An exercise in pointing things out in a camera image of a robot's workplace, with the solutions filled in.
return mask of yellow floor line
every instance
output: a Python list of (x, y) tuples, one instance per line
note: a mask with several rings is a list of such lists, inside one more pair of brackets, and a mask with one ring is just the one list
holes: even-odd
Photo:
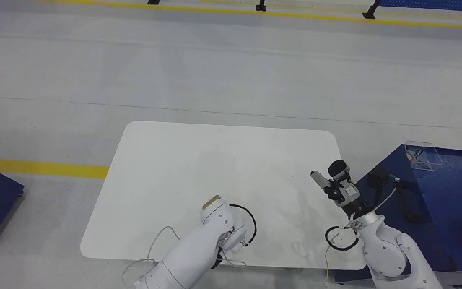
[(214, 7), (183, 7), (183, 6), (170, 6), (170, 5), (148, 5), (148, 4), (138, 4), (138, 3), (92, 1), (92, 0), (39, 0), (39, 1), (66, 3), (66, 4), (95, 5), (95, 6), (103, 6), (103, 7), (171, 10), (171, 11), (182, 11), (182, 12), (250, 14), (250, 15), (258, 15), (258, 16), (265, 16), (265, 17), (286, 17), (286, 18), (298, 18), (298, 19), (330, 20), (330, 21), (338, 21), (338, 22), (359, 22), (359, 23), (382, 24), (382, 25), (462, 28), (462, 23), (420, 22), (420, 21), (408, 21), (408, 20), (381, 20), (381, 19), (368, 20), (362, 17), (305, 14), (305, 13), (296, 13), (296, 12), (275, 12), (275, 11), (259, 12), (259, 11), (254, 11), (254, 10), (242, 10), (242, 9), (228, 9), (228, 8), (214, 8)]
[(71, 176), (77, 178), (105, 178), (109, 167), (74, 163), (0, 160), (0, 173), (31, 173), (36, 175)]
[[(221, 5), (233, 5), (233, 6), (255, 6), (256, 3), (250, 2), (239, 2), (239, 1), (220, 1), (220, 0), (199, 0), (205, 4), (221, 4)], [(333, 8), (333, 7), (315, 7), (315, 6), (303, 6), (303, 5), (291, 5), (291, 4), (267, 4), (267, 7), (274, 8), (288, 8), (288, 9), (307, 9), (307, 10), (318, 10), (328, 12), (346, 12), (346, 13), (363, 13), (367, 10), (364, 9), (347, 9), (347, 8)], [(405, 13), (405, 12), (380, 12), (376, 11), (375, 15), (390, 15), (390, 16), (410, 16), (410, 17), (427, 17), (427, 18), (454, 18), (462, 19), (462, 15), (444, 15), (444, 14), (422, 14), (422, 13)]]

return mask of gray floor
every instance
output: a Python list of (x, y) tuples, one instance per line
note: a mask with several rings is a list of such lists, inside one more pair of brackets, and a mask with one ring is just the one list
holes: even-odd
[[(0, 158), (110, 165), (133, 120), (327, 130), (355, 180), (408, 139), (462, 149), (462, 30), (4, 2)], [(13, 177), (1, 288), (122, 288), (128, 262), (79, 252), (103, 181)], [(324, 274), (222, 267), (198, 288)]]

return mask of white tabletop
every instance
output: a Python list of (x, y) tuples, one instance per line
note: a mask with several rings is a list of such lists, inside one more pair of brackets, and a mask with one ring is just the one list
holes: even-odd
[[(90, 258), (142, 259), (158, 231), (180, 237), (201, 225), (203, 203), (219, 194), (255, 216), (254, 242), (228, 258), (250, 266), (326, 268), (324, 232), (346, 215), (310, 177), (340, 158), (327, 131), (135, 121), (123, 133), (81, 243)], [(250, 218), (241, 214), (253, 232)], [(352, 235), (336, 239), (347, 245)], [(161, 259), (176, 242), (154, 245)], [(331, 269), (362, 269), (361, 247), (329, 250)]]

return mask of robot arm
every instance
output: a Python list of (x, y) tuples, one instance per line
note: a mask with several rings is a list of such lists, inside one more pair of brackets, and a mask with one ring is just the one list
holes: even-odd
[[(349, 176), (349, 166), (343, 160), (337, 160), (328, 172), (333, 179), (328, 180), (317, 171), (311, 172), (311, 177), (328, 198), (352, 219), (352, 227), (364, 242), (363, 254), (375, 287), (442, 289), (415, 241), (409, 235), (388, 227), (383, 215), (377, 215), (373, 208), (360, 200), (360, 193)], [(408, 261), (411, 274), (400, 278)]]
[(243, 221), (219, 196), (203, 206), (202, 227), (174, 246), (136, 289), (189, 289), (211, 268), (219, 248), (228, 250), (243, 241)]

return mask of blue mat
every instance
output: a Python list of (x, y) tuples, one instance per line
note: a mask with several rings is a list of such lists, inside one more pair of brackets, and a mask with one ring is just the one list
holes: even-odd
[[(423, 223), (406, 222), (397, 195), (379, 210), (385, 224), (408, 233), (419, 245), (434, 271), (462, 271), (462, 151), (437, 148), (444, 166), (434, 171), (414, 170), (404, 145), (392, 152), (379, 166), (387, 168), (408, 184), (403, 190), (409, 210), (422, 216)], [(372, 204), (375, 190), (367, 185), (367, 176), (356, 183), (362, 199)], [(383, 188), (385, 198), (393, 184)], [(336, 282), (370, 279), (368, 268), (359, 271), (335, 271)]]
[(0, 174), (0, 223), (8, 215), (24, 186)]

